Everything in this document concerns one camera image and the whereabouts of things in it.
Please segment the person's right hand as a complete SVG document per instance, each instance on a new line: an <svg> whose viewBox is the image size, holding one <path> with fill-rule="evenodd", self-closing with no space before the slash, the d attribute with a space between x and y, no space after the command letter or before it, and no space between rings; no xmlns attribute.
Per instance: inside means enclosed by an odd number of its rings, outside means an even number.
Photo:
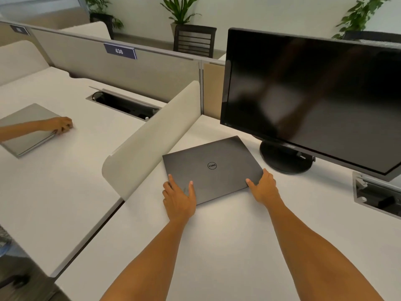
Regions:
<svg viewBox="0 0 401 301"><path fill-rule="evenodd" d="M273 175L265 168L263 169L263 175L258 182L258 189L250 189L250 191L255 200L260 204L263 204L266 208L282 203L281 196L276 186L276 181Z"/></svg>

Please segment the person's left hand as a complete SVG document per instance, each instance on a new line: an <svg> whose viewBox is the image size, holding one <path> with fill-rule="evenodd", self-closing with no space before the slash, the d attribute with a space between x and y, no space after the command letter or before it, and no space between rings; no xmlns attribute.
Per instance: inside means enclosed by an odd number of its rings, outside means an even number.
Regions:
<svg viewBox="0 0 401 301"><path fill-rule="evenodd" d="M188 223L196 211L197 199L188 198L171 174L168 175L168 181L163 184L163 188L163 204L169 220Z"/></svg>

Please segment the dark grey laptop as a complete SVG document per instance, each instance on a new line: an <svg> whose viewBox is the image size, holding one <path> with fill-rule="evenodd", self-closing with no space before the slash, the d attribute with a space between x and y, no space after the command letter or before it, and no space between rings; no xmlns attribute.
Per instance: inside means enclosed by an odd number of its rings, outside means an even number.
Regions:
<svg viewBox="0 0 401 301"><path fill-rule="evenodd" d="M188 194L194 183L197 204L217 199L257 183L263 169L239 136L163 155L166 173Z"/></svg>

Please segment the another person's forearm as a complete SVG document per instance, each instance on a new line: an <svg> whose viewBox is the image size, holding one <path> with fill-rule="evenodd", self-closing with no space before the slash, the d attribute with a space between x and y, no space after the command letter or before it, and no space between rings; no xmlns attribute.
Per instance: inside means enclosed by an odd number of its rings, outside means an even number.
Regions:
<svg viewBox="0 0 401 301"><path fill-rule="evenodd" d="M14 138L24 136L38 131L39 121L30 121L10 126L0 127L0 142L12 140Z"/></svg>

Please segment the person's right forearm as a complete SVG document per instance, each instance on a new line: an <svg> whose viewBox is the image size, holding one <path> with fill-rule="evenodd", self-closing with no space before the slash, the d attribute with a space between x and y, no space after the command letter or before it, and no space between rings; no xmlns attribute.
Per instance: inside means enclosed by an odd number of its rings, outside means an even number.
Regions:
<svg viewBox="0 0 401 301"><path fill-rule="evenodd" d="M384 301L335 246L303 223L280 197L263 200L300 301Z"/></svg>

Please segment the person's left forearm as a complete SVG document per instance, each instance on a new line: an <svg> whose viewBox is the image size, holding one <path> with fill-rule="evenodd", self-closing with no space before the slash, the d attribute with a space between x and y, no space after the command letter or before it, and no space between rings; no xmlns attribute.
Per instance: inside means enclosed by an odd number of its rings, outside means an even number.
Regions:
<svg viewBox="0 0 401 301"><path fill-rule="evenodd" d="M194 210L174 212L99 301L166 301L183 231L193 214Z"/></svg>

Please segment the beige curved desk divider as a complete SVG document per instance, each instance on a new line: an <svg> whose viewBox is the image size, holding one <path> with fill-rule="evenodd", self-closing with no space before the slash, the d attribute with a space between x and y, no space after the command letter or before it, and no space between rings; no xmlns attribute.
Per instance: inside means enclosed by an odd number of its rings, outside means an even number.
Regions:
<svg viewBox="0 0 401 301"><path fill-rule="evenodd" d="M200 116L200 83L193 81L106 158L104 179L128 200Z"/></svg>
<svg viewBox="0 0 401 301"><path fill-rule="evenodd" d="M49 68L49 64L30 41L0 46L0 86Z"/></svg>
<svg viewBox="0 0 401 301"><path fill-rule="evenodd" d="M112 40L107 25L102 21L96 21L93 23L72 26L69 28L61 29L61 31L65 31L72 34L92 36L96 38Z"/></svg>

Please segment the black computer monitor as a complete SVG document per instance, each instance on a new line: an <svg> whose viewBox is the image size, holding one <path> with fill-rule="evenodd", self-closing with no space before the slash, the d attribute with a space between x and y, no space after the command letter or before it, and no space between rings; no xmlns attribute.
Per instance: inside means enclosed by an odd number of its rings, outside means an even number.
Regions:
<svg viewBox="0 0 401 301"><path fill-rule="evenodd" d="M220 123L271 146L271 168L281 150L401 175L401 46L230 28L223 84Z"/></svg>

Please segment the black slatted office chair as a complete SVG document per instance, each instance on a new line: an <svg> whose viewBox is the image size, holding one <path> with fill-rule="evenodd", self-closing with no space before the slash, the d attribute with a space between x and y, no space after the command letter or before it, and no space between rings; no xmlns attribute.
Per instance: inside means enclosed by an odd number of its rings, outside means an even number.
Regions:
<svg viewBox="0 0 401 301"><path fill-rule="evenodd" d="M217 28L178 24L174 31L173 51L213 58Z"/></svg>

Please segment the grey office partition panel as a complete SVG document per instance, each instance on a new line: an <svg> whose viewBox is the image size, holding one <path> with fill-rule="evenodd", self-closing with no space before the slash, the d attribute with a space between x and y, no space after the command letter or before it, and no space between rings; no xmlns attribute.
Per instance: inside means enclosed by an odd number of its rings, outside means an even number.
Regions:
<svg viewBox="0 0 401 301"><path fill-rule="evenodd" d="M15 33L10 24L24 26L30 36ZM192 81L199 81L201 113L220 119L223 60L0 19L0 45L20 40L31 41L50 66L73 77L96 80L165 103ZM137 60L110 55L103 43L132 47Z"/></svg>

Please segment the blue desk number sign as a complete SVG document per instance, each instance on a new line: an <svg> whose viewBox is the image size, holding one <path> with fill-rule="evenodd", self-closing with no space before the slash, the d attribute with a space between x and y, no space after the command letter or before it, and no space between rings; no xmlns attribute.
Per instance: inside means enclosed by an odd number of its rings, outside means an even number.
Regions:
<svg viewBox="0 0 401 301"><path fill-rule="evenodd" d="M136 51L132 47L113 45L110 43L103 43L105 50L110 55L121 56L133 60L137 60Z"/></svg>

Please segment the green plant in white pot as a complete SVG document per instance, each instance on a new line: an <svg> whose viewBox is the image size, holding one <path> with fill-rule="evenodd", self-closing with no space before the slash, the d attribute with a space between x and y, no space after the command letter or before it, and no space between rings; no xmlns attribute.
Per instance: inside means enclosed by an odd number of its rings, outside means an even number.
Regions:
<svg viewBox="0 0 401 301"><path fill-rule="evenodd" d="M162 5L171 16L169 19L173 20L171 23L171 29L173 36L175 36L176 26L188 24L193 16L200 15L199 13L189 13L192 5L198 0L163 0Z"/></svg>

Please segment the black chair backrest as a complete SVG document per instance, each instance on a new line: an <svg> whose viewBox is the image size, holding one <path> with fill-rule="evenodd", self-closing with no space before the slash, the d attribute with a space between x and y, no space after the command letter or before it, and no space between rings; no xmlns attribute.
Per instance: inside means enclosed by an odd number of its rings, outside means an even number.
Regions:
<svg viewBox="0 0 401 301"><path fill-rule="evenodd" d="M348 30L344 33L343 40L365 40L374 42L386 42L391 44L401 44L401 34L376 31Z"/></svg>

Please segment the black office chair base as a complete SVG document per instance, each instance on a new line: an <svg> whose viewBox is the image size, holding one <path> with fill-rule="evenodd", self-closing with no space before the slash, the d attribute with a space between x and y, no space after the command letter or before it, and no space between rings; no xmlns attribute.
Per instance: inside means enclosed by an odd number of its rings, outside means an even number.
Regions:
<svg viewBox="0 0 401 301"><path fill-rule="evenodd" d="M1 226L0 301L71 301Z"/></svg>

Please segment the green plant in black pot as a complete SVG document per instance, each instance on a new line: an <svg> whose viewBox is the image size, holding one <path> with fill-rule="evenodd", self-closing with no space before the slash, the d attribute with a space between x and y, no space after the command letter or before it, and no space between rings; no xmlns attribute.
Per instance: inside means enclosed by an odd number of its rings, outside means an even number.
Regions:
<svg viewBox="0 0 401 301"><path fill-rule="evenodd" d="M124 28L123 22L113 15L108 14L107 10L111 3L110 0L85 0L90 22L103 22L108 30L110 38L114 39L114 30Z"/></svg>

